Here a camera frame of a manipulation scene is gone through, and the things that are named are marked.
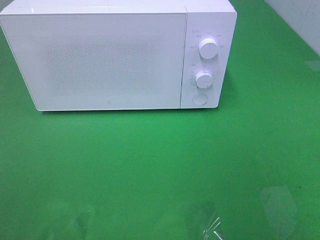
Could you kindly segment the green table mat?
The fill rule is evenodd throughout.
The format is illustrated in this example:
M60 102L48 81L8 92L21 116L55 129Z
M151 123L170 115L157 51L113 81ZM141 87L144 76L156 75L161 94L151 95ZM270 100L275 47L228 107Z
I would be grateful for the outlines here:
M0 237L320 237L320 57L264 0L234 0L219 107L39 112L0 38Z

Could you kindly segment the white microwave knob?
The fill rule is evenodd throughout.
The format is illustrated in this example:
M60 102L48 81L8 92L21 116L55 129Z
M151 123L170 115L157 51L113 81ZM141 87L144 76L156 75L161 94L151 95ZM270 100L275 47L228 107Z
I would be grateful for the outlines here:
M209 88L213 84L213 76L210 71L202 70L195 74L196 86L200 89Z
M206 37L199 42L198 50L203 59L209 60L218 54L219 45L214 37Z

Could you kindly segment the round white door release button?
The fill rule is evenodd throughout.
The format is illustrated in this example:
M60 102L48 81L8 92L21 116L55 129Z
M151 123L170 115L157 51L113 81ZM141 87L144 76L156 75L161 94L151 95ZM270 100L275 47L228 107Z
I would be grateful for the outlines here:
M192 102L198 106L205 105L207 101L208 101L208 96L204 93L198 93L192 98Z

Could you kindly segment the white microwave oven body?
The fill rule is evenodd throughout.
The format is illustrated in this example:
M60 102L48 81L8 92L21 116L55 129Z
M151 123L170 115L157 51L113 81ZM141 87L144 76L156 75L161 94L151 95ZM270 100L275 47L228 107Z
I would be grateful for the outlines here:
M67 14L185 14L184 55L180 106L163 109L216 108L219 105L228 57L237 21L237 12L227 0L15 0L0 13L7 15L67 15ZM213 37L218 53L204 59L199 42ZM198 88L196 73L209 71L213 83ZM207 103L196 105L193 97L206 94Z

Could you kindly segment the white microwave door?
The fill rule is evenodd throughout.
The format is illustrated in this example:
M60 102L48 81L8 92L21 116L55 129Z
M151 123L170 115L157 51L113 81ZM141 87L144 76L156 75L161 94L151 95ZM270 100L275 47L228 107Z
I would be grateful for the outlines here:
M39 111L176 109L186 15L3 15Z

